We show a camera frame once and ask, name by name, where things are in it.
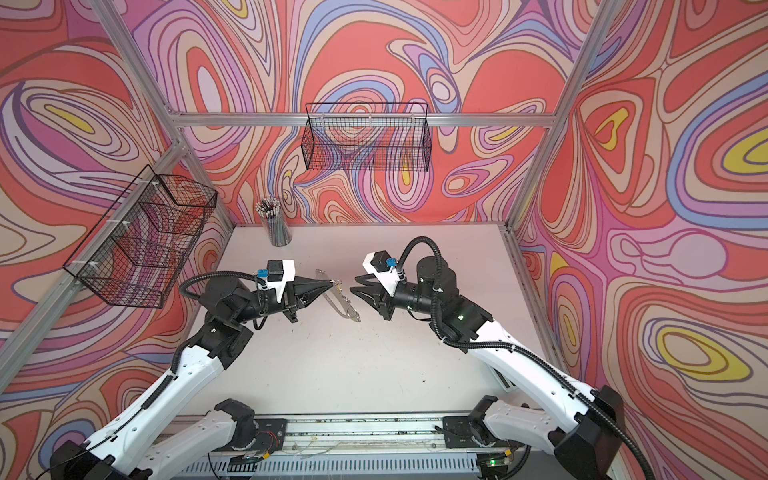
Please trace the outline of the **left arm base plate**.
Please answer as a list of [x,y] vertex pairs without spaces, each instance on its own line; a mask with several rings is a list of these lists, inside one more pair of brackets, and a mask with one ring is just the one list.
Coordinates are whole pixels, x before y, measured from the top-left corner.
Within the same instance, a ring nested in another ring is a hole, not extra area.
[[260,418],[250,424],[238,425],[231,441],[230,451],[251,451],[273,454],[281,451],[286,438],[288,421],[284,418]]

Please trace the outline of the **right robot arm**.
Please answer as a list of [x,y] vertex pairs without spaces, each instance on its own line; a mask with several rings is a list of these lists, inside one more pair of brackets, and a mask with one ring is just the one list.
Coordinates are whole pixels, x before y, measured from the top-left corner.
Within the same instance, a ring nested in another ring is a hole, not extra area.
[[434,240],[418,236],[398,257],[385,250],[371,252],[362,265],[365,272],[350,291],[383,319],[398,310],[424,314],[441,344],[479,359],[535,402],[534,408],[525,408],[484,397],[467,417],[479,445],[512,441],[538,449],[575,479],[607,478],[620,448],[626,447],[644,478],[654,478],[650,461],[626,431],[621,395],[559,370],[463,296]]

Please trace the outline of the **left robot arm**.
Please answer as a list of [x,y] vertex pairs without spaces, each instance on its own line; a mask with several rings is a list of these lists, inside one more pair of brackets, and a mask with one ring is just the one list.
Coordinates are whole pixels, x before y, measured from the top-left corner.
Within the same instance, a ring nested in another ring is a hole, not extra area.
[[53,479],[169,479],[218,449],[247,452],[268,438],[264,456],[278,446],[242,402],[219,402],[203,419],[163,442],[158,436],[203,387],[227,370],[254,332],[275,314],[296,322],[299,310],[335,287],[328,279],[278,270],[255,274],[216,271],[184,281],[180,293],[206,311],[203,326],[174,352],[169,368],[122,413],[81,443],[64,442],[52,453]]

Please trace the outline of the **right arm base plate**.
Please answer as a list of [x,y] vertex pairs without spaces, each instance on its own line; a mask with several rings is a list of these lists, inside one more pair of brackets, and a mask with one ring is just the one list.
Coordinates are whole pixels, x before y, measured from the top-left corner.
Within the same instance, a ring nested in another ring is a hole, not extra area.
[[449,449],[506,448],[509,445],[468,415],[444,416],[436,429],[443,435],[445,446]]

